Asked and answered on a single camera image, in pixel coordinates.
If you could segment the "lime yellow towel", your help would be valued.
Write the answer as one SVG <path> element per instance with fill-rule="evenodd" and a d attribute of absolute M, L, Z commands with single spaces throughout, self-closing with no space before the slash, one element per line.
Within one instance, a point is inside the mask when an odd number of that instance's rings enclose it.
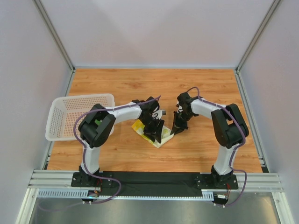
<path fill-rule="evenodd" d="M 166 126 L 163 126 L 161 143 L 159 143 L 157 140 L 153 142 L 144 135 L 143 130 L 145 125 L 140 120 L 137 120 L 131 127 L 138 135 L 140 135 L 144 140 L 146 140 L 148 143 L 150 143 L 156 148 L 160 148 L 163 144 L 165 144 L 174 137 L 174 134 L 171 134 L 171 129 L 167 128 Z"/>

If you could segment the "green dinosaur pattern towel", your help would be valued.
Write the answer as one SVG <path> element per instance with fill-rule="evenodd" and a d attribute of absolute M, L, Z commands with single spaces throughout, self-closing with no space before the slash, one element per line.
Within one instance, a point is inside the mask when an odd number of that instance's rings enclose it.
<path fill-rule="evenodd" d="M 94 123 L 95 123 L 96 125 L 99 126 L 99 125 L 102 123 L 102 120 L 97 120 L 97 119 L 96 119 L 96 120 L 94 121 Z"/>

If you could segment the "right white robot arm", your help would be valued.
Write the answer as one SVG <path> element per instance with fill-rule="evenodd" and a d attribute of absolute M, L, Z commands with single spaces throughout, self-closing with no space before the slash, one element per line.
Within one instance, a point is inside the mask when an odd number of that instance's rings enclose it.
<path fill-rule="evenodd" d="M 192 117 L 211 119 L 219 143 L 216 162 L 208 175 L 199 175 L 197 185 L 203 189 L 237 189 L 238 183 L 232 169 L 238 148 L 246 142 L 249 130 L 236 104 L 219 105 L 202 97 L 191 97 L 183 92 L 177 97 L 178 110 L 174 112 L 171 134 L 188 129 Z"/>

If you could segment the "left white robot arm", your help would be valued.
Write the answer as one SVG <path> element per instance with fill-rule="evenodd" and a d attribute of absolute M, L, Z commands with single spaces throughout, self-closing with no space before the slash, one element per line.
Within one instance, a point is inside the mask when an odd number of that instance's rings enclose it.
<path fill-rule="evenodd" d="M 98 187 L 100 183 L 100 148 L 108 140 L 115 124 L 139 120 L 143 134 L 153 143 L 161 143 L 164 120 L 158 98 L 133 100 L 118 107 L 104 107 L 95 104 L 75 122 L 75 137 L 83 145 L 82 162 L 79 171 L 73 174 L 71 186 Z"/>

